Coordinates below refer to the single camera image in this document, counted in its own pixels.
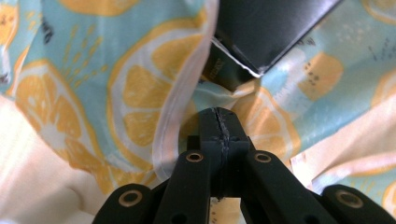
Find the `citrus print fabric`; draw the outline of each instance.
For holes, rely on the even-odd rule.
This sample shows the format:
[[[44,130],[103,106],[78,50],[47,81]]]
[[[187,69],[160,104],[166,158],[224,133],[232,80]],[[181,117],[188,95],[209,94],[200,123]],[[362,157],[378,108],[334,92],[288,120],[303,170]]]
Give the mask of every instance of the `citrus print fabric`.
[[[189,101],[216,12],[209,0],[2,0],[0,91],[104,193],[155,186],[158,123]]]
[[[349,129],[381,128],[365,116],[394,111],[396,1],[343,1],[267,74],[234,92],[199,79],[217,4],[1,0],[0,91],[105,193],[168,178],[187,136],[197,134],[197,112],[221,106],[309,188],[346,184],[396,217],[394,144],[346,141]],[[373,138],[370,146],[391,136]],[[210,222],[243,223],[238,207],[212,202]]]

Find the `dark rectangular object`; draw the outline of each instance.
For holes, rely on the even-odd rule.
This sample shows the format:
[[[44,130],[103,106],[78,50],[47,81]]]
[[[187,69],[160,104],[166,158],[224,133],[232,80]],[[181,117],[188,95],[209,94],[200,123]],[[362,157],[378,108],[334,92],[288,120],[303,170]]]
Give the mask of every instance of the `dark rectangular object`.
[[[233,91],[262,76],[340,0],[221,0],[204,75]]]

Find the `patterned cloth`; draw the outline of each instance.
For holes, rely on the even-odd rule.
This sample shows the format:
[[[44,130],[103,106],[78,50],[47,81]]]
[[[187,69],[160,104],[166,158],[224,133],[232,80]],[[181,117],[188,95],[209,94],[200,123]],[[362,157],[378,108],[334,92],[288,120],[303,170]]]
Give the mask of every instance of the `patterned cloth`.
[[[387,131],[370,144],[391,138],[396,1],[344,1],[265,76],[235,92],[198,82],[216,8],[215,0],[1,0],[0,91],[105,193],[165,180],[197,132],[196,113],[222,106],[256,148],[275,153],[307,187],[353,186],[396,217],[395,145],[364,149],[345,131],[370,135],[381,127],[362,118],[388,112]],[[341,148],[336,157],[333,148]],[[243,222],[238,201],[214,206],[212,223]]]

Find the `fabric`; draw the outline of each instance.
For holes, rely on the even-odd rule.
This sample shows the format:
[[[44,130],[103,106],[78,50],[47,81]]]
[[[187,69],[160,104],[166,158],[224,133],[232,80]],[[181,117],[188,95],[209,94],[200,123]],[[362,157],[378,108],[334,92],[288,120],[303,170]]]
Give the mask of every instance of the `fabric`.
[[[394,144],[357,140],[382,128],[371,114],[388,114],[387,128],[367,144],[394,131],[396,1],[344,1],[234,92],[198,81],[217,1],[99,2],[0,1],[0,91],[104,193],[165,180],[197,133],[196,113],[222,106],[309,188],[363,189],[396,217]],[[237,200],[213,206],[212,223],[244,222]]]

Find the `black box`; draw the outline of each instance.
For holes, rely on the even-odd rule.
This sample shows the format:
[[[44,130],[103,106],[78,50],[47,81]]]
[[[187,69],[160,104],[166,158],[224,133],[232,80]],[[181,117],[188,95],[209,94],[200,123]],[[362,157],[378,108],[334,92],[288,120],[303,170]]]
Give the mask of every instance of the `black box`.
[[[221,0],[204,76],[234,91],[262,76],[340,0]]]

